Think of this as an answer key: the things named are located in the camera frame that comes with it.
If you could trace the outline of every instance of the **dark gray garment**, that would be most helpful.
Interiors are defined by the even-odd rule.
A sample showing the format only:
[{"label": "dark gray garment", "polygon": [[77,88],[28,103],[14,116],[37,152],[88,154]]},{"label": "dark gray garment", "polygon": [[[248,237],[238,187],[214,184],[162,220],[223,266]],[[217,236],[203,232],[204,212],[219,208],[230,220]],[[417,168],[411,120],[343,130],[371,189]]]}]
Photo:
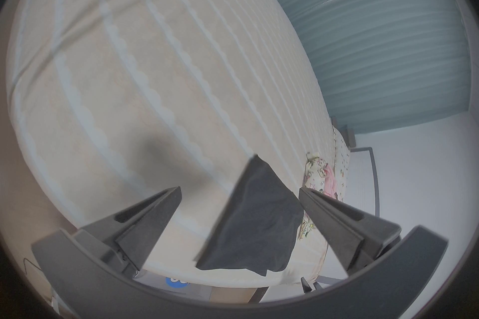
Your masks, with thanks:
[{"label": "dark gray garment", "polygon": [[255,155],[239,179],[196,268],[283,271],[303,208],[271,167]]}]

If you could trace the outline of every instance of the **teal pleated curtain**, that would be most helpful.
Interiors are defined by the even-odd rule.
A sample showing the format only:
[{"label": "teal pleated curtain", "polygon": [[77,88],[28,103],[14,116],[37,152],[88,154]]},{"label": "teal pleated curtain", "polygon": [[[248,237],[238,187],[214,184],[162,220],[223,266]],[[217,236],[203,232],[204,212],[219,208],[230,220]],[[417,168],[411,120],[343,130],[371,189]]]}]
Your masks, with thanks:
[{"label": "teal pleated curtain", "polygon": [[331,116],[357,133],[468,109],[470,55],[455,0],[278,0]]}]

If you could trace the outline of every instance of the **white wall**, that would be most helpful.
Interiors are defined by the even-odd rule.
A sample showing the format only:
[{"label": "white wall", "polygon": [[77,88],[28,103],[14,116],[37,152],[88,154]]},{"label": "white wall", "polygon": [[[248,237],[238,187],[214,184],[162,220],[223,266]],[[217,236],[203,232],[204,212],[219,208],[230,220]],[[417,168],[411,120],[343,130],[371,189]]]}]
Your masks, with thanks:
[{"label": "white wall", "polygon": [[371,146],[377,167],[381,217],[402,235],[423,225],[449,239],[428,285],[402,316],[413,317],[459,262],[479,224],[479,126],[469,112],[356,136]]}]

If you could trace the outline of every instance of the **bed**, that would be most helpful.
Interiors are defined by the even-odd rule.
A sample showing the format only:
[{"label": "bed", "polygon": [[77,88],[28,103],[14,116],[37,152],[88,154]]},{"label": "bed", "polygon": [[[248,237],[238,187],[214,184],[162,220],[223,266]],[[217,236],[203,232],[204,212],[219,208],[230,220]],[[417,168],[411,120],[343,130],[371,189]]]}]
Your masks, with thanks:
[{"label": "bed", "polygon": [[195,268],[254,154],[297,196],[307,152],[347,152],[276,0],[21,0],[7,99],[27,165],[76,227],[181,186],[145,270],[219,287],[318,276],[317,230],[266,277]]}]

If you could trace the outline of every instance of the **mattress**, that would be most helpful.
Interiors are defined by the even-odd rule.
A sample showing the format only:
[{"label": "mattress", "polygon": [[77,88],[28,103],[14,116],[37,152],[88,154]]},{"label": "mattress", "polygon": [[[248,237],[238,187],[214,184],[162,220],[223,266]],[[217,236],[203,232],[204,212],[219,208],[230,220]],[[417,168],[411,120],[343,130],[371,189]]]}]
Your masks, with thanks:
[{"label": "mattress", "polygon": [[181,187],[146,270],[223,287],[318,274],[319,233],[266,277],[195,268],[253,154],[296,195],[307,152],[334,160],[319,85],[276,0],[21,0],[7,96],[27,165],[76,227]]}]

